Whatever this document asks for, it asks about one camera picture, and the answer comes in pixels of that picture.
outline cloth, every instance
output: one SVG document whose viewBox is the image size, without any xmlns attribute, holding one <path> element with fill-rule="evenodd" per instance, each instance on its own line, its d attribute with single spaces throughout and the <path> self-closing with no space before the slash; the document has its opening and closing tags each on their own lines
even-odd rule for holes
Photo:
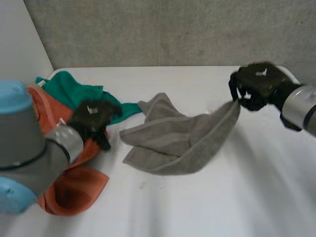
<svg viewBox="0 0 316 237">
<path fill-rule="evenodd" d="M 240 114 L 238 102 L 228 102 L 210 115 L 187 117 L 165 93 L 138 105 L 146 115 L 145 123 L 120 133 L 125 143 L 135 146 L 123 162 L 159 175 L 202 169 L 221 148 Z"/>
<path fill-rule="evenodd" d="M 70 118 L 72 111 L 45 91 L 29 87 L 28 92 L 32 95 L 33 107 L 38 111 L 42 133 L 51 130 L 59 118 L 64 121 Z M 94 158 L 100 150 L 91 139 L 88 140 L 77 160 L 39 197 L 38 205 L 50 214 L 62 216 L 73 216 L 91 207 L 109 178 L 97 170 L 78 165 Z"/>
<path fill-rule="evenodd" d="M 66 71 L 56 73 L 51 80 L 37 78 L 36 83 L 43 80 L 46 82 L 42 86 L 45 92 L 71 110 L 77 109 L 81 102 L 85 100 L 104 100 L 114 105 L 120 105 L 122 117 L 114 116 L 111 124 L 121 122 L 133 114 L 142 112 L 136 103 L 121 104 L 110 93 L 103 91 L 101 85 L 81 85 Z"/>
</svg>

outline orange towel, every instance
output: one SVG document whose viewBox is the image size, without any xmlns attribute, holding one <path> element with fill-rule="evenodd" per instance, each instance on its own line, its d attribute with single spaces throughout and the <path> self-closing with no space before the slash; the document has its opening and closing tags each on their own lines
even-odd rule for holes
<svg viewBox="0 0 316 237">
<path fill-rule="evenodd" d="M 72 111 L 45 91 L 28 88 L 43 134 L 56 126 L 59 118 L 67 121 Z M 38 199 L 38 205 L 54 215 L 73 216 L 87 210 L 98 198 L 109 180 L 105 174 L 78 165 L 94 158 L 101 149 L 88 140 L 78 159 Z"/>
</svg>

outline white table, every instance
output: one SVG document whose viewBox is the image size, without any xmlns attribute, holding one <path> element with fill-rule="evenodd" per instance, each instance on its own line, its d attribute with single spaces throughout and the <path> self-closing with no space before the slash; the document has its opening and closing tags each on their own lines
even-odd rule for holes
<svg viewBox="0 0 316 237">
<path fill-rule="evenodd" d="M 165 92 L 175 108 L 193 116 L 231 99 L 228 80 L 236 69 L 64 70 L 80 83 L 104 85 L 122 102 L 148 101 Z M 316 236 L 316 140 L 305 132 L 285 129 L 273 106 L 257 113 L 242 109 L 213 160 L 200 172 L 184 176 L 151 175 L 122 163 L 131 146 L 119 140 L 118 131 L 142 124 L 144 118 L 134 115 L 109 128 L 111 151 L 88 165 L 110 180 L 89 210 L 58 217 L 35 205 L 20 216 L 1 215 L 0 236 Z"/>
</svg>

